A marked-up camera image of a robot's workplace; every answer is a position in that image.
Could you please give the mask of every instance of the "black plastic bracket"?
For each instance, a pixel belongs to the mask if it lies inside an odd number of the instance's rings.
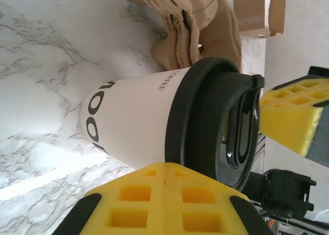
[[[264,175],[252,172],[242,190],[262,208],[285,219],[303,218],[314,205],[308,202],[311,186],[316,182],[310,177],[287,170],[272,169]]]
[[[308,75],[329,78],[329,68],[311,66],[308,70]]]

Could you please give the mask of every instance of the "black plastic mount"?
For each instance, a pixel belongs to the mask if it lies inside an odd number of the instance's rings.
[[[249,235],[273,235],[273,232],[249,201],[238,196],[231,196],[230,201]]]
[[[275,216],[301,219],[314,209],[308,199],[310,187],[315,185],[308,176],[272,169],[264,175],[251,172],[242,193]]]
[[[308,75],[329,78],[329,68],[311,66],[308,70]]]
[[[79,235],[101,198],[94,193],[80,199],[52,235]]]

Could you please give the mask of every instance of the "black lettering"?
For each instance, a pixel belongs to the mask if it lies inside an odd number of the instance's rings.
[[[169,76],[170,77],[173,77],[174,75],[176,75],[179,71],[175,71],[175,72],[172,72]]]
[[[93,99],[95,99],[96,97],[99,97],[100,100],[99,100],[97,106],[96,106],[95,108],[92,108],[92,101],[93,101]],[[104,98],[104,91],[99,91],[99,92],[95,93],[94,96],[91,98],[91,100],[90,100],[90,102],[89,102],[89,105],[88,105],[88,112],[89,112],[91,115],[94,115],[94,114],[98,111],[98,109],[99,109],[99,107],[101,106],[101,103],[102,103],[102,101],[103,101],[103,98]]]
[[[99,146],[98,144],[96,143],[93,143],[95,145],[96,148],[98,148],[100,151],[103,151],[105,152],[106,154],[108,154],[108,152],[105,150],[105,148],[103,148],[102,146]]]
[[[110,87],[112,87],[114,84],[116,84],[116,82],[111,81],[111,82],[108,82],[108,84],[101,86],[99,89],[110,88]]]
[[[94,126],[95,129],[95,135],[92,135],[89,131],[89,125],[92,124]],[[91,137],[92,140],[94,140],[95,142],[99,141],[99,136],[98,136],[98,130],[97,130],[97,125],[96,125],[96,121],[94,120],[93,117],[89,117],[87,118],[86,121],[86,126],[87,126],[87,133],[88,135]]]

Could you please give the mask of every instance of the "gray marble veining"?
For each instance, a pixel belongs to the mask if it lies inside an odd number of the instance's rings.
[[[133,170],[84,138],[80,105],[162,71],[157,21],[126,0],[0,0],[1,234],[51,234],[88,189]],[[242,40],[244,72],[263,74],[265,41]]]

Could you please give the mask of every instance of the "printed text on cup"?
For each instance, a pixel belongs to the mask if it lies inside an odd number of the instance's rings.
[[[161,92],[165,89],[166,85],[170,82],[170,80],[179,72],[179,70],[172,72],[167,78],[160,84],[158,90]]]
[[[116,84],[116,82],[114,81],[111,81],[111,82],[108,82],[107,84],[101,86],[99,89],[105,89],[105,88],[110,88],[112,87],[114,84]],[[95,142],[99,142],[99,134],[98,134],[98,129],[97,129],[97,124],[96,124],[96,121],[95,119],[92,117],[92,115],[95,115],[96,112],[98,111],[99,107],[101,106],[101,103],[103,101],[103,98],[104,98],[104,91],[98,91],[97,93],[95,93],[93,95],[93,97],[90,99],[90,102],[89,102],[89,105],[88,105],[88,112],[89,112],[89,115],[91,115],[90,117],[87,118],[86,120],[86,127],[87,127],[87,133],[89,135],[89,137],[95,141]],[[95,107],[92,106],[92,102],[95,98],[98,98],[99,101],[97,103],[97,105]],[[93,131],[91,132],[89,130],[89,126],[92,126],[93,127]],[[95,145],[96,148],[98,148],[99,150],[101,151],[104,151],[105,153],[106,150],[105,148],[103,148],[102,146],[96,144],[93,142],[93,144]]]

